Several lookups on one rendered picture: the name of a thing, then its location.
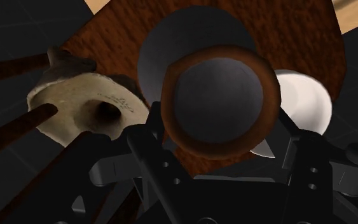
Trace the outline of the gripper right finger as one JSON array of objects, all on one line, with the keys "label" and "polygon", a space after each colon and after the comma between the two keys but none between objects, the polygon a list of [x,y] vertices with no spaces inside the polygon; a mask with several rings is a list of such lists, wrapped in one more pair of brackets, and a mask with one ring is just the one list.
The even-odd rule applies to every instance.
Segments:
[{"label": "gripper right finger", "polygon": [[284,111],[279,121],[291,135],[282,163],[289,177],[272,224],[346,224],[333,213],[335,201],[358,219],[358,143],[337,148]]}]

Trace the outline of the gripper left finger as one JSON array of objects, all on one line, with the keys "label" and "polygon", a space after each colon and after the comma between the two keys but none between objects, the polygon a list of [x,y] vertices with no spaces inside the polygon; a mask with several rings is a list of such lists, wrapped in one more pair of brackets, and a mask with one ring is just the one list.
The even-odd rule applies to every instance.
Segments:
[{"label": "gripper left finger", "polygon": [[125,128],[117,140],[84,132],[57,156],[7,206],[4,224],[91,224],[111,186],[95,186],[90,169],[102,158],[135,159],[144,180],[154,188],[172,224],[190,224],[180,215],[181,185],[191,179],[173,153],[158,141],[161,104],[154,102],[144,125]]}]

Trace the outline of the grey cup with brown rim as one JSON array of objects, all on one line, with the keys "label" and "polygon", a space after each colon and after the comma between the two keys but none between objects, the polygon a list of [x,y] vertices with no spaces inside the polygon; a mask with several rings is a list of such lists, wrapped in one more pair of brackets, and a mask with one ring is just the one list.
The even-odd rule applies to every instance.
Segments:
[{"label": "grey cup with brown rim", "polygon": [[[137,63],[141,90],[150,103],[163,96],[169,65],[210,46],[256,49],[245,26],[227,11],[190,6],[162,19],[144,40]],[[214,57],[188,68],[174,85],[174,116],[196,140],[223,143],[248,131],[265,100],[250,64]]]}]

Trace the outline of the white bowl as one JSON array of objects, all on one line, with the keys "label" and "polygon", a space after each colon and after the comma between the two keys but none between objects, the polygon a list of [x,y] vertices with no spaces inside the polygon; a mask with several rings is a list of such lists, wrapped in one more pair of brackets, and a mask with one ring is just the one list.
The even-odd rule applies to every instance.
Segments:
[{"label": "white bowl", "polygon": [[[301,129],[320,135],[325,133],[332,116],[332,101],[323,84],[297,71],[276,69],[280,84],[281,108]],[[263,102],[261,84],[255,78],[246,83],[246,124],[250,127],[257,119]]]}]

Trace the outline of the cream and grey figure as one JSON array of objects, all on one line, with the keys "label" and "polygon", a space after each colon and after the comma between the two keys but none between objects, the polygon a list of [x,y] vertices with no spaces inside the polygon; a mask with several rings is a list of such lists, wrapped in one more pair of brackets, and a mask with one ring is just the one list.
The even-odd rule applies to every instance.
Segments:
[{"label": "cream and grey figure", "polygon": [[81,132],[116,139],[130,125],[143,124],[149,109],[136,82],[124,74],[96,73],[96,62],[74,56],[56,46],[47,51],[50,63],[27,95],[32,110],[50,103],[58,112],[38,130],[67,146]]}]

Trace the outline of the round brown wooden table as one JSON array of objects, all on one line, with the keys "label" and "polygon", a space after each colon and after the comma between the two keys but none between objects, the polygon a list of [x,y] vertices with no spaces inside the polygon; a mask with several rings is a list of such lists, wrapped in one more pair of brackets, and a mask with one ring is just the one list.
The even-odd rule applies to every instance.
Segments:
[{"label": "round brown wooden table", "polygon": [[332,99],[339,96],[347,65],[331,0],[109,0],[62,48],[96,61],[99,73],[136,79],[153,102],[160,90],[142,71],[163,45],[148,38],[173,12],[196,24],[212,18],[273,68],[309,74]]}]

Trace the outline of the dark brown wooden chair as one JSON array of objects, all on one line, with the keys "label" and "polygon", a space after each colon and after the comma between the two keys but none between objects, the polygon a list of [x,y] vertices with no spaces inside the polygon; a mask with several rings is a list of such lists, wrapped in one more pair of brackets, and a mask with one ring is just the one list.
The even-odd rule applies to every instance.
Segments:
[{"label": "dark brown wooden chair", "polygon": [[[94,71],[96,63],[67,52],[43,53],[0,62],[0,80],[51,66],[53,70],[70,72]],[[0,127],[0,151],[26,133],[57,114],[57,107],[43,104]],[[77,139],[42,170],[11,202],[0,211],[0,224],[54,224],[72,217],[71,201],[80,176],[72,168],[80,151]]]}]

